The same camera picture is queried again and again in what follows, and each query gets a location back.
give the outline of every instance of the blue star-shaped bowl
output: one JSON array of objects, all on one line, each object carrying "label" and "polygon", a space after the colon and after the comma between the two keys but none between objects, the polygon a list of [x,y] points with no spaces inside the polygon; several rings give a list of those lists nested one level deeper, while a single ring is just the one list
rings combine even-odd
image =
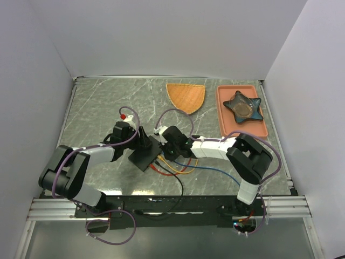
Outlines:
[{"label": "blue star-shaped bowl", "polygon": [[237,123],[246,120],[263,120],[264,117],[259,113],[260,104],[261,98],[248,98],[240,91],[236,91],[229,101],[223,102],[223,105],[234,113]]}]

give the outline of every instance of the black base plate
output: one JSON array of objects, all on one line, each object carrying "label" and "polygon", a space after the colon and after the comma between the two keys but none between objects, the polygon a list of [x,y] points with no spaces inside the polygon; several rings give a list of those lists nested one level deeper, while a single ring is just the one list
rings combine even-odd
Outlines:
[{"label": "black base plate", "polygon": [[149,136],[149,139],[152,141],[152,147],[150,149],[135,150],[128,157],[128,160],[143,172],[145,172],[149,165],[155,161],[157,156],[162,153],[160,143],[152,136]]},{"label": "black base plate", "polygon": [[[107,196],[107,210],[118,209],[130,212],[136,220],[137,227],[181,227],[181,226],[217,226],[233,227],[233,216],[249,216],[254,210],[254,216],[264,213],[260,199],[255,199],[251,206],[237,200],[235,195],[220,196],[183,196],[179,204],[171,210],[171,214],[150,217],[142,213],[160,213],[173,206],[179,196]],[[109,217],[108,214],[93,216],[88,211],[79,208],[75,211],[76,218]],[[122,213],[112,213],[110,229],[125,229],[133,227],[132,219]]]}]

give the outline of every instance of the wooden shield-shaped plate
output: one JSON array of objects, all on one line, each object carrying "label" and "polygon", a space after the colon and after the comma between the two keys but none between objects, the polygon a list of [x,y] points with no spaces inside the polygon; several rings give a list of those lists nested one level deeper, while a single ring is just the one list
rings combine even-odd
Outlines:
[{"label": "wooden shield-shaped plate", "polygon": [[187,114],[196,112],[205,99],[204,85],[167,84],[167,91],[172,104]]}]

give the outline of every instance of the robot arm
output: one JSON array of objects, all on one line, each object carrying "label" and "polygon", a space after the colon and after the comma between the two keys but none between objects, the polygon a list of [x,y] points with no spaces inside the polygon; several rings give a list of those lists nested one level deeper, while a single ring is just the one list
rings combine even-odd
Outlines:
[{"label": "robot arm", "polygon": [[160,136],[164,156],[174,161],[180,155],[185,158],[218,158],[230,160],[242,178],[237,199],[251,205],[257,196],[265,172],[272,161],[272,155],[252,137],[240,134],[236,138],[205,141],[205,137],[193,136],[200,141],[187,138],[175,127],[161,126],[155,129]]},{"label": "robot arm", "polygon": [[[130,142],[112,147],[111,144],[128,140],[135,133],[136,126],[133,116],[130,115],[123,121],[118,121],[113,132],[101,143],[102,147],[76,152],[64,165],[57,180],[56,193],[67,199],[82,202],[96,209],[102,210],[105,206],[105,194],[83,183],[87,169],[99,163],[116,161],[126,148],[150,149],[151,141],[140,126],[138,135]],[[63,160],[75,149],[60,145],[50,158],[39,178],[39,185],[47,190],[52,190],[58,168]]]}]

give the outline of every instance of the white wall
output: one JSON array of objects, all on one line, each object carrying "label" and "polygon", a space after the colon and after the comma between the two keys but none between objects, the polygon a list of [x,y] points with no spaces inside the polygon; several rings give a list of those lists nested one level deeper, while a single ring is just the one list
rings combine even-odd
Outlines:
[{"label": "white wall", "polygon": [[264,79],[306,0],[29,0],[72,76]]},{"label": "white wall", "polygon": [[345,1],[309,0],[265,80],[326,258],[345,254]]},{"label": "white wall", "polygon": [[0,2],[0,253],[13,258],[72,78],[26,0]]}]

